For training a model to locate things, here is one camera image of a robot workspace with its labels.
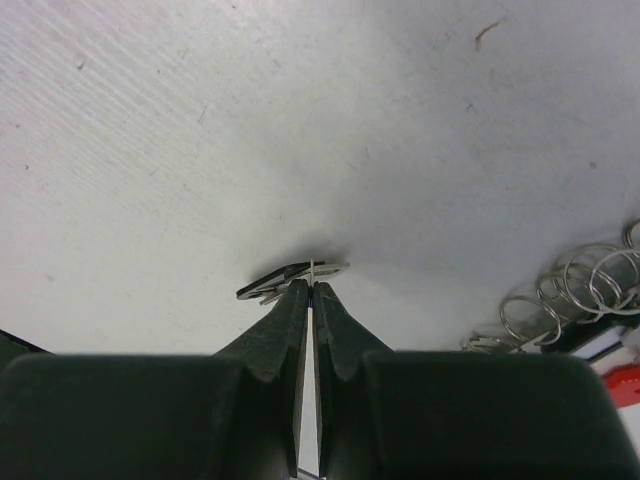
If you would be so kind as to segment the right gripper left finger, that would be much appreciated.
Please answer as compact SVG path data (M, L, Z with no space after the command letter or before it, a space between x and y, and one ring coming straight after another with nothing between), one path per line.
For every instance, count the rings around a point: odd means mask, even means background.
M308 285L213 355L30 353L1 372L5 479L290 479Z

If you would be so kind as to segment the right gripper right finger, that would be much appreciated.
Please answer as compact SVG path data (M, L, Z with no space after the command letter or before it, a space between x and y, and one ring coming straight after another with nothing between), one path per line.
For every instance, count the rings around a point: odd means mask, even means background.
M627 479L631 442L584 362L395 351L313 288L327 479Z

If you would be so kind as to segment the dark blue tagged key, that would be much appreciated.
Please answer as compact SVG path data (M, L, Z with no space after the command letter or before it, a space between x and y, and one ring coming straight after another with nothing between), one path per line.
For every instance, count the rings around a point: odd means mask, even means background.
M315 281L333 278L350 268L349 263L331 263L310 260L280 267L236 291L240 301L258 300L262 306L280 299L288 286L295 280L307 280L313 286Z

